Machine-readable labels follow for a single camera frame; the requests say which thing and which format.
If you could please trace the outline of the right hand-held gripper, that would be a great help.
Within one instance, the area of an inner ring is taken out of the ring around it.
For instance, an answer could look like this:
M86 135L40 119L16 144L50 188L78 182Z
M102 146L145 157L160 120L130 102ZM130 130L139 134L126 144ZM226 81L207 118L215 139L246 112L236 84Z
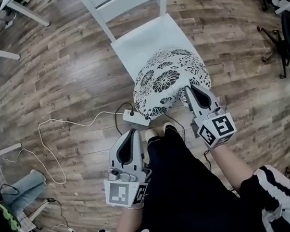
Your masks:
M185 96L193 113L191 128L195 138L201 138L208 148L226 143L237 131L230 113L227 113L215 95L200 85L185 87Z

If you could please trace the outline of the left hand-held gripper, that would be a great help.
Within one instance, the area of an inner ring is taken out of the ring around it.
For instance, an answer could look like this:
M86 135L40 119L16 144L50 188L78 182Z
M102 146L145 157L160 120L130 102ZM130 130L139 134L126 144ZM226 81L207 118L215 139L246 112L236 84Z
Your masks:
M152 171L142 170L144 154L140 133L133 128L121 135L109 157L111 166L117 168L110 168L104 180L106 203L120 207L141 205Z

